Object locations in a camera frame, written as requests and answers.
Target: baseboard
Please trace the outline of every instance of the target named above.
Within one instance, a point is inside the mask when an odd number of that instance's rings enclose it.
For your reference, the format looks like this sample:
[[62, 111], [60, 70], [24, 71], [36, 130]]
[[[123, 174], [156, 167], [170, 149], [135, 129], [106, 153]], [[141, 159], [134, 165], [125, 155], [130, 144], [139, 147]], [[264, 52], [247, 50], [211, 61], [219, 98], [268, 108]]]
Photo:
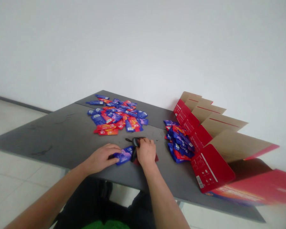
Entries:
[[46, 113], [46, 114], [52, 113], [52, 111], [49, 111], [49, 110], [46, 110], [46, 109], [42, 109], [42, 108], [39, 108], [39, 107], [35, 107], [35, 106], [32, 106], [32, 105], [28, 105], [28, 104], [25, 104], [25, 103], [21, 103], [21, 102], [15, 101], [15, 100], [11, 100], [11, 99], [8, 99], [8, 98], [2, 97], [2, 96], [0, 96], [0, 100], [3, 100], [5, 102], [9, 102], [9, 103], [13, 103], [13, 104], [16, 104], [16, 105], [19, 105], [19, 106], [22, 106], [22, 107], [26, 107], [26, 108], [29, 108], [29, 109], [32, 109], [32, 110], [40, 111], [40, 112], [43, 112], [43, 113]]

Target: barcode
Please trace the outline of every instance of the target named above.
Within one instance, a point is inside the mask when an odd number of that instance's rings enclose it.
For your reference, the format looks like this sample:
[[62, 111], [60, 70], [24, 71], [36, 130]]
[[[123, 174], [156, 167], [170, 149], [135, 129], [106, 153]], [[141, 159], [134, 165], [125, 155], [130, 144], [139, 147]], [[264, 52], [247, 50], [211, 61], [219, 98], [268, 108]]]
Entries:
[[200, 188], [204, 188], [203, 183], [202, 183], [200, 177], [199, 177], [199, 176], [196, 176], [196, 179], [197, 179], [197, 181], [198, 181], [199, 187], [200, 187]]

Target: pile of snack packets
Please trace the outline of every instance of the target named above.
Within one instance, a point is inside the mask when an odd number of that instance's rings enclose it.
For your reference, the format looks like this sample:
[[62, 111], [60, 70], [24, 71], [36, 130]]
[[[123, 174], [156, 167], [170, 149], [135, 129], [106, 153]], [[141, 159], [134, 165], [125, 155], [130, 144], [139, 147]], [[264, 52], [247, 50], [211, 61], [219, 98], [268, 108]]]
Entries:
[[169, 140], [168, 148], [173, 160], [176, 163], [190, 161], [194, 156], [195, 147], [188, 138], [188, 132], [182, 128], [178, 122], [164, 120], [167, 135], [165, 139]]
[[136, 109], [137, 103], [129, 100], [120, 101], [119, 99], [109, 100], [109, 97], [95, 95], [99, 100], [86, 102], [90, 105], [103, 105], [103, 108], [89, 110], [88, 115], [96, 125], [94, 133], [99, 135], [117, 135], [119, 130], [126, 126], [127, 132], [143, 131], [143, 125], [148, 125], [148, 115], [146, 112]]

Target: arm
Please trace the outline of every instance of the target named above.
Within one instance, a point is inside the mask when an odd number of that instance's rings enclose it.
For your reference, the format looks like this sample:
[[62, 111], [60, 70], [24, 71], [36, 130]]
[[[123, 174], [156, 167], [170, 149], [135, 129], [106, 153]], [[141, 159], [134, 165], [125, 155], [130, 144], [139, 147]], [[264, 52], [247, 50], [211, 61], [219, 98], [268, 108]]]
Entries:
[[49, 228], [79, 184], [88, 175], [117, 163], [118, 158], [108, 160], [108, 157], [120, 152], [120, 147], [113, 144], [107, 144], [96, 150], [87, 160], [72, 169], [35, 203], [8, 224], [5, 229]]
[[156, 145], [154, 141], [148, 138], [141, 139], [137, 153], [147, 179], [156, 227], [158, 229], [190, 229], [155, 163]]

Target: green shirt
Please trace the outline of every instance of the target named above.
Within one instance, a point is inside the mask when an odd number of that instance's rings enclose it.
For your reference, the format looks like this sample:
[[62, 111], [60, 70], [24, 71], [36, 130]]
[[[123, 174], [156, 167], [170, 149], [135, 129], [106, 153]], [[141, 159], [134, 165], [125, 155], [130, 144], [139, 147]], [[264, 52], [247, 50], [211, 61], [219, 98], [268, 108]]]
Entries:
[[123, 224], [120, 221], [108, 220], [105, 224], [102, 221], [95, 221], [82, 229], [129, 229], [126, 224]]

